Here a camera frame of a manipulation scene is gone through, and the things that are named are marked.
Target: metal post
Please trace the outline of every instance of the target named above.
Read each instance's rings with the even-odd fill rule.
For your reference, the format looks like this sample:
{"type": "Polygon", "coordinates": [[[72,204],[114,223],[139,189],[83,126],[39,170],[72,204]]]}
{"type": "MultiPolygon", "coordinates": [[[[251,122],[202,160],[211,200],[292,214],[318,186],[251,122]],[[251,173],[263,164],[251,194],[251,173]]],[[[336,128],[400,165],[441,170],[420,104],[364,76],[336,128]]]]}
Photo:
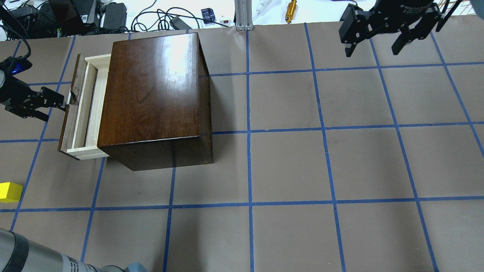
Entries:
{"type": "Polygon", "coordinates": [[[235,0],[235,28],[237,30],[252,30],[252,0],[235,0]]]}
{"type": "Polygon", "coordinates": [[[2,272],[146,272],[135,263],[125,270],[117,266],[101,269],[85,264],[0,228],[0,271],[2,272]]]}

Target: wooden box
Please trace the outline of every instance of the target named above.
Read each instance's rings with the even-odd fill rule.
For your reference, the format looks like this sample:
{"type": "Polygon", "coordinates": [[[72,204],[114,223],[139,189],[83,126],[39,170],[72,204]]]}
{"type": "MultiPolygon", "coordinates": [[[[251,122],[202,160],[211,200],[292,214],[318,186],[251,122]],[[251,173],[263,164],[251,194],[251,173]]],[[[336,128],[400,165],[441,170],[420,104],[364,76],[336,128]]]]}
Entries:
{"type": "Polygon", "coordinates": [[[134,171],[213,162],[210,79],[197,33],[115,42],[111,55],[85,62],[76,65],[61,152],[109,155],[134,171]]]}

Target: metal bracket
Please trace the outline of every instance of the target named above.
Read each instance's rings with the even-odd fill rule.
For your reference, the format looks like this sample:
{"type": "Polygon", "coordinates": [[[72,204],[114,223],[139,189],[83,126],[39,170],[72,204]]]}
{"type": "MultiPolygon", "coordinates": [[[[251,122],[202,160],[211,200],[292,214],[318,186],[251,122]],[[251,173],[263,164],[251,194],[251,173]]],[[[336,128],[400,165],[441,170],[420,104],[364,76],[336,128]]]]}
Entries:
{"type": "Polygon", "coordinates": [[[252,0],[235,0],[235,29],[253,30],[252,24],[252,0]]]}

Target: yellow cube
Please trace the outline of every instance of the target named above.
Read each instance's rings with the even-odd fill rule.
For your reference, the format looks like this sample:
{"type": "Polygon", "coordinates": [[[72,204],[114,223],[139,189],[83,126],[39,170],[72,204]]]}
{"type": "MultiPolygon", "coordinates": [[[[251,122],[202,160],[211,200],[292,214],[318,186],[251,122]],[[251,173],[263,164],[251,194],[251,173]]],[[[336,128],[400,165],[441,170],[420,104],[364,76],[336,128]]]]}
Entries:
{"type": "Polygon", "coordinates": [[[0,202],[9,203],[20,201],[24,186],[13,182],[0,183],[0,202]]]}

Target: golden screwdriver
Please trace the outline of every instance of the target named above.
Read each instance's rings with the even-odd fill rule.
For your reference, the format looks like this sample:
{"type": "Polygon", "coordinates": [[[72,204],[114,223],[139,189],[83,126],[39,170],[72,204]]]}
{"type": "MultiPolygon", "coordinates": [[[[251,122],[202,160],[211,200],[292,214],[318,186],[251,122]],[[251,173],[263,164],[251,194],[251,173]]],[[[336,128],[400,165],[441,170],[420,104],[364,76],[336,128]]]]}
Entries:
{"type": "Polygon", "coordinates": [[[296,2],[296,0],[292,0],[289,5],[287,5],[286,22],[288,24],[290,24],[294,18],[294,13],[296,12],[296,2]]]}

